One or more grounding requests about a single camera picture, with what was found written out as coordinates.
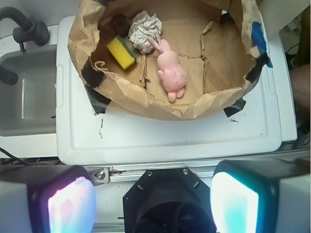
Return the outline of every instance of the pink stuffed bunny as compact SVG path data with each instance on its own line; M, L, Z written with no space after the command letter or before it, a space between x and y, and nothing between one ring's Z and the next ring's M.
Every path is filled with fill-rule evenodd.
M157 57L157 71L162 85L167 91L169 102L174 102L176 98L182 98L187 84L187 73L180 65L178 55L171 50L167 40L162 39L160 44L148 37L150 44L160 53Z

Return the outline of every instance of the faucet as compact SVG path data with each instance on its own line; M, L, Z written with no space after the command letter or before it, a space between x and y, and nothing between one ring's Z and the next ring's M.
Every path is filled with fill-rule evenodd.
M35 22L28 19L21 11L14 7L3 7L0 9L0 21L10 18L19 27L13 30L13 38L19 43L20 50L25 52L24 42L33 41L38 46L45 45L50 39L48 27L44 22ZM8 85L17 83L16 73L6 70L0 66L0 81Z

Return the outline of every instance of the sink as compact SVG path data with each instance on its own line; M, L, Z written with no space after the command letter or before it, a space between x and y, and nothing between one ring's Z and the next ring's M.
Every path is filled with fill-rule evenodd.
M56 45L7 53L0 65L18 75L0 82L0 136L55 133Z

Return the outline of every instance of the light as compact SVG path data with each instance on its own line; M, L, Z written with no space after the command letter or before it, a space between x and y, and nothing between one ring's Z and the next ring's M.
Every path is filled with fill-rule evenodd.
M258 193L226 172L216 173L211 182L212 215L221 233L255 233Z
M51 233L87 233L96 214L95 189L90 180L79 177L48 200Z

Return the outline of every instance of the paper bag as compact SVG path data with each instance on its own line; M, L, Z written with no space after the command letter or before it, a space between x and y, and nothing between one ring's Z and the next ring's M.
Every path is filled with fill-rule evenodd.
M141 55L126 38L137 62L124 71L106 48L116 36L112 17L133 18L142 10L162 21L161 37L187 72L185 94L174 103L168 102L158 77L155 51ZM229 13L225 23L222 10ZM114 0L107 6L83 0L68 49L84 84L111 100L108 109L159 120L197 119L234 104L258 81L254 21L260 22L255 0ZM250 81L254 67L259 74Z

